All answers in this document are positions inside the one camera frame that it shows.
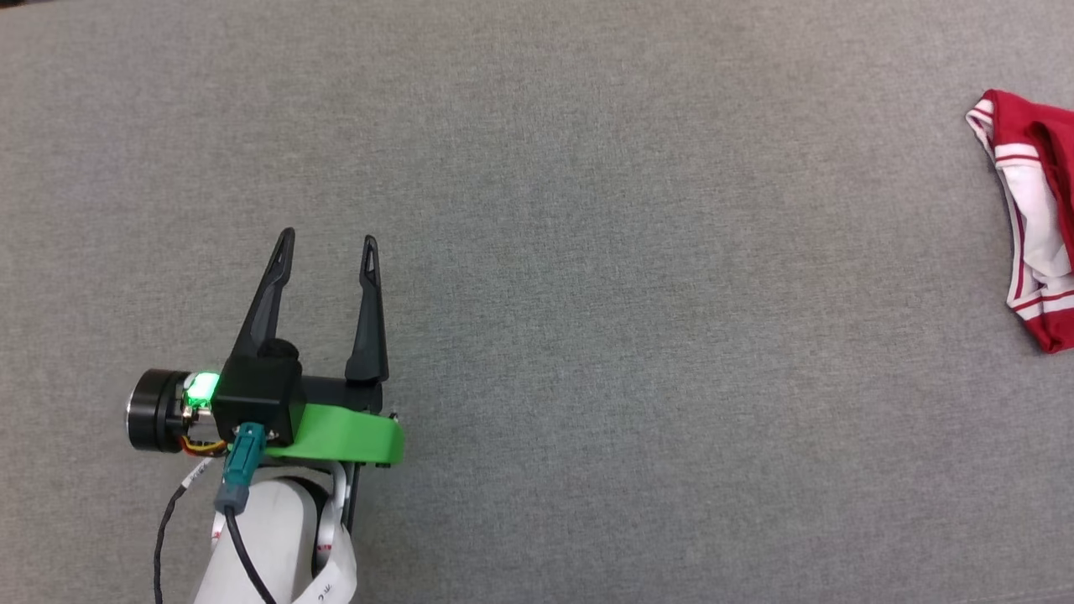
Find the green led light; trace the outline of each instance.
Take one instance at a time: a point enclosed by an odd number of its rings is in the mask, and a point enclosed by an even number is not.
[[[216,391],[216,383],[220,380],[220,374],[202,372],[194,376],[190,387],[187,388],[187,404],[193,408],[207,407],[213,400],[213,392]]]

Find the black cable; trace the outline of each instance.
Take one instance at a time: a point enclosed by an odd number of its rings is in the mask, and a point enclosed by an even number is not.
[[[231,543],[235,546],[235,553],[238,555],[238,561],[243,563],[243,569],[246,570],[246,576],[250,578],[250,583],[253,584],[253,588],[258,590],[258,594],[261,595],[261,600],[265,601],[265,604],[276,604],[268,588],[261,580],[261,575],[258,575],[258,570],[253,567],[253,561],[250,560],[250,555],[246,552],[246,546],[243,545],[243,535],[240,534],[238,522],[235,520],[235,508],[231,506],[226,507],[223,509],[223,517],[228,520],[228,533],[231,534]]]
[[[350,507],[347,509],[347,532],[354,532],[354,508],[358,507],[358,473],[362,466],[354,464],[354,476],[350,479]]]
[[[153,550],[153,595],[157,604],[164,603],[164,592],[160,589],[160,552],[164,549],[164,527],[172,519],[172,514],[175,512],[175,502],[179,501],[179,498],[185,492],[187,492],[187,488],[183,485],[179,485],[179,488],[175,489],[172,499],[168,500],[164,516],[160,519],[160,528],[157,529],[157,548]]]

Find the green bracket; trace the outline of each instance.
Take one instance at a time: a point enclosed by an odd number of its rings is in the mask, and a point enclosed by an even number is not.
[[[306,404],[294,444],[268,447],[270,457],[398,463],[403,429],[394,419],[334,405]]]

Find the red cloth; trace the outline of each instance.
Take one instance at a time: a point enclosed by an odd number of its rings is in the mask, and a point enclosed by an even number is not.
[[[1074,112],[988,90],[966,119],[1007,199],[1015,247],[1007,304],[1045,353],[1074,347]]]

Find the connector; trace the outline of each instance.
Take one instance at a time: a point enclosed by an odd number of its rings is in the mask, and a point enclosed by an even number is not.
[[[253,481],[253,472],[261,464],[266,441],[264,426],[248,421],[238,427],[235,444],[223,465],[223,481],[213,501],[217,512],[223,514],[230,507],[238,515],[246,509],[250,483]]]

